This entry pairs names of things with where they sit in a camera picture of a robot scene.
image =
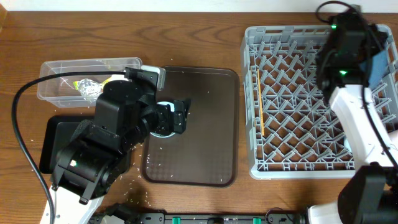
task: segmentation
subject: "gray dish rack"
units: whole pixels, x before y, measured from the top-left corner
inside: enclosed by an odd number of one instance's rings
[[[388,131],[398,124],[398,54],[390,28],[384,78],[373,100]],[[315,56],[329,26],[249,27],[241,45],[246,142],[254,179],[351,178],[354,162],[345,134],[316,85]],[[259,91],[264,131],[261,134]]]

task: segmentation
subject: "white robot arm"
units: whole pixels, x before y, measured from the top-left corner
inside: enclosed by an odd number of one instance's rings
[[[86,205],[79,202],[80,196],[59,187],[58,190],[50,189],[55,207],[56,224],[87,224],[95,210],[101,205],[104,196],[89,200]],[[50,205],[46,203],[40,224],[50,223]]]
[[[378,162],[382,167],[392,167],[392,163],[383,152],[378,138],[366,116],[361,98],[362,85],[346,85],[344,88],[336,87],[331,94],[330,106],[336,113],[345,131],[350,148],[353,153],[355,168],[368,166]],[[385,144],[395,160],[398,160],[398,150],[391,142],[386,129],[374,107],[371,90],[365,89],[365,99],[368,102],[371,117],[382,136]],[[326,205],[315,205],[308,209],[310,224],[342,224],[338,213],[338,202]]]

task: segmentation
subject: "plastic tray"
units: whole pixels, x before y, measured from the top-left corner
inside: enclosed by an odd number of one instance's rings
[[[227,187],[236,177],[239,77],[219,68],[164,67],[156,101],[191,99],[187,129],[169,138],[149,136],[142,177],[166,184]]]
[[[140,68],[139,58],[101,58],[84,60],[64,60],[44,62],[40,69],[40,77],[63,72],[102,72],[123,71],[125,67]],[[37,97],[47,100],[59,108],[74,108],[95,106],[96,99],[87,100],[73,87],[74,81],[90,78],[99,83],[105,81],[110,75],[90,75],[61,77],[39,83]]]
[[[246,142],[254,179],[350,178],[353,156],[336,115],[323,102],[315,80],[315,56],[329,26],[249,27],[241,45],[246,101]],[[384,78],[373,100],[388,131],[398,123],[398,54],[389,33]],[[258,86],[257,70],[260,83]],[[262,109],[259,106],[259,91]],[[261,134],[263,113],[265,135]]]

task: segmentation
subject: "aluminum foil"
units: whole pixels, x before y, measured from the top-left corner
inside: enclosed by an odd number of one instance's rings
[[[82,79],[78,82],[77,90],[90,103],[97,100],[97,97],[102,93],[102,84],[90,80],[88,78]]]

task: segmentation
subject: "green light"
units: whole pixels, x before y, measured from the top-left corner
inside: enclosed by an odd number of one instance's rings
[[[344,70],[340,70],[339,72],[340,72],[341,76],[345,76],[347,74],[347,71],[344,71]]]
[[[72,166],[72,167],[77,166],[76,160],[72,159],[72,160],[70,161],[70,166]]]

